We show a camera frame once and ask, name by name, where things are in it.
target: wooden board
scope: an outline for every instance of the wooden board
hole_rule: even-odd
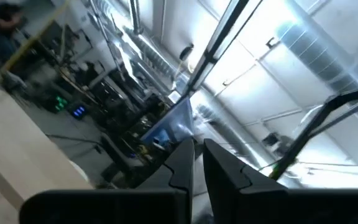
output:
[[[50,189],[92,189],[22,108],[0,90],[0,192],[16,209]]]

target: floor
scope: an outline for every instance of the floor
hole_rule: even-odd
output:
[[[94,141],[99,139],[100,132],[89,118],[84,121],[77,121],[68,113],[52,114],[30,103],[21,100],[17,102],[45,134],[58,134]],[[99,154],[93,149],[93,144],[91,143],[63,139],[51,140],[71,161],[86,172],[92,184],[98,184],[102,181],[100,173],[112,163],[106,153]],[[0,194],[0,224],[13,223],[18,223],[17,211]]]

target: yellow pole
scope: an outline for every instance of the yellow pole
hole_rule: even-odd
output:
[[[2,68],[0,69],[0,79],[2,77],[2,74],[6,71],[8,71],[9,69],[12,68],[12,66],[20,59],[20,57],[22,56],[22,54],[31,47],[31,45],[37,41],[38,39],[40,39],[41,35],[53,24],[54,20],[61,14],[63,13],[66,8],[68,7],[69,3],[71,0],[66,0],[65,3],[60,6],[58,9],[55,10],[55,12],[53,13],[53,15],[51,16],[51,18],[49,19],[48,23],[44,26],[44,28],[38,32],[38,34],[32,36],[24,45],[21,45],[21,47],[19,48],[19,50],[16,50],[15,54],[12,55],[12,57],[10,57],[10,59],[4,64],[4,66],[2,66]]]

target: ventilation duct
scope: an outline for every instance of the ventilation duct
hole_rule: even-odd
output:
[[[280,1],[277,37],[335,92],[358,89],[358,64],[297,3]]]
[[[112,12],[120,14],[125,20],[131,21],[130,12],[119,2],[107,0],[95,1],[97,7],[104,13],[106,18],[111,18]],[[165,48],[158,42],[154,42],[149,36],[149,31],[143,27],[141,35],[136,35],[129,26],[123,28],[123,31],[131,38],[131,41],[139,48],[143,56],[147,58],[152,67],[158,72],[158,75],[173,80],[178,71],[179,63],[165,50]],[[180,94],[186,87],[189,73],[181,73],[176,77],[176,91]]]
[[[199,115],[205,120],[210,121],[212,127],[230,144],[239,155],[244,156],[252,165],[261,167],[254,156],[255,151],[248,142],[256,143],[257,152],[262,154],[261,157],[268,160],[273,160],[273,157],[257,143],[255,138],[251,136],[240,125],[240,123],[231,115],[227,109],[217,100],[212,94],[205,88],[201,87],[199,91],[195,93],[195,98],[198,98],[198,103],[192,103],[196,105],[194,108]]]

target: air duct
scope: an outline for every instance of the air duct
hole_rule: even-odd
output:
[[[105,0],[99,0],[99,2],[106,5]],[[119,1],[112,1],[111,6],[114,6],[116,11],[122,16],[130,19],[130,13]],[[141,35],[136,35],[128,27],[124,27],[124,32],[131,38],[131,41],[136,44],[143,55],[152,62],[153,68],[159,72],[159,75],[162,75],[169,80],[173,80],[172,77],[175,76],[179,68],[178,61],[165,50],[164,46],[152,40],[149,35],[150,31],[147,30],[147,28],[143,27],[142,29],[143,32]],[[187,72],[183,72],[177,77],[175,80],[177,92],[183,92],[189,77],[190,74]]]
[[[134,34],[139,35],[142,32],[140,28],[139,1],[129,0],[129,11],[131,12],[132,26]]]
[[[280,11],[277,37],[320,80],[335,92],[358,89],[358,64],[297,3],[285,0]]]

